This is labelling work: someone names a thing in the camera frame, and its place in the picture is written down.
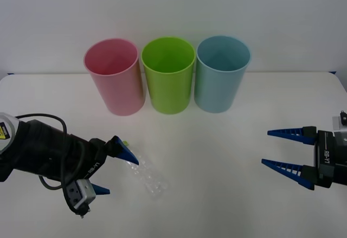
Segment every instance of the clear plastic bottle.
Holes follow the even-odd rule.
[[[158,198],[165,190],[168,189],[168,183],[163,179],[163,176],[154,167],[146,154],[139,152],[137,148],[130,145],[128,142],[123,142],[125,146],[137,157],[139,165],[126,162],[134,175],[144,183],[146,190],[152,198]]]

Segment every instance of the white background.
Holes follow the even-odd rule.
[[[2,111],[54,114],[87,140],[116,134],[169,184],[152,200],[123,161],[107,158],[91,181],[111,194],[98,196],[81,220],[61,190],[14,170],[0,183],[1,238],[346,237],[346,186],[310,191],[261,164],[266,158],[313,165],[313,146],[267,131],[332,131],[331,117],[347,107],[332,74],[246,73],[232,107],[219,114],[199,109],[193,98],[183,112],[161,114],[147,93],[143,108],[127,117],[107,110],[89,75],[12,75],[0,84]]]
[[[0,76],[81,73],[92,44],[234,35],[252,71],[343,70],[347,0],[0,0]]]

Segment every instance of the table surface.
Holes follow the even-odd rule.
[[[0,82],[1,111],[51,113],[84,139],[118,135],[153,162],[169,188],[152,199],[126,163],[108,158],[91,178],[111,189],[82,220],[60,191],[13,171],[0,188],[6,238],[49,237],[345,237],[347,187],[309,191],[261,164],[262,158],[313,165],[312,146],[267,136],[277,128],[317,126],[347,110],[347,93],[330,73],[246,73],[231,109],[156,112],[147,93],[136,114],[111,114],[92,79],[10,75]],[[40,120],[60,127],[50,119]]]

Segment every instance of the cable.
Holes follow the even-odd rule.
[[[67,138],[67,128],[66,128],[66,123],[65,121],[63,121],[61,118],[57,117],[57,116],[54,116],[54,115],[51,115],[51,114],[46,114],[46,113],[31,113],[31,114],[25,114],[25,115],[20,115],[20,116],[17,116],[16,118],[17,119],[22,119],[22,118],[27,118],[27,117],[48,117],[48,118],[52,118],[52,119],[56,119],[57,121],[59,121],[63,127],[63,148],[62,148],[62,156],[61,156],[61,161],[60,161],[60,181],[61,181],[61,188],[63,190],[63,194],[64,194],[64,198],[65,198],[65,201],[67,203],[67,205],[69,206],[70,210],[72,212],[74,212],[75,214],[77,215],[81,215],[81,212],[77,209],[75,209],[73,207],[73,205],[71,204],[70,200],[69,200],[69,197],[68,197],[68,193],[67,193],[67,188],[66,188],[66,181],[65,181],[65,159],[67,157],[67,145],[66,145],[66,138]],[[84,157],[85,155],[85,150],[84,150],[84,147],[83,149],[81,149],[81,156]]]
[[[75,180],[75,178],[77,177],[78,173],[80,172],[81,168],[82,168],[82,164],[85,160],[85,155],[86,155],[86,149],[85,149],[85,146],[83,145],[82,142],[77,142],[80,147],[81,147],[81,156],[80,156],[80,160],[78,161],[78,164],[77,164],[77,167],[76,169],[74,170],[74,172],[72,173],[72,175],[68,178],[68,180],[66,181],[66,185],[69,185],[71,184],[72,181]],[[44,178],[42,176],[39,176],[38,177],[42,183],[42,185],[49,189],[49,190],[58,190],[58,189],[61,189],[61,185],[57,185],[57,186],[51,186],[49,184],[47,184],[47,182],[44,180]]]

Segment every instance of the plastic cup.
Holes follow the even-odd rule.
[[[107,108],[116,115],[130,115],[145,102],[138,51],[125,39],[112,38],[93,45],[84,58]]]
[[[196,104],[211,113],[229,109],[250,61],[250,51],[230,36],[213,36],[197,48]]]
[[[175,114],[188,106],[195,58],[194,47],[177,37],[161,37],[145,46],[141,59],[158,112]]]

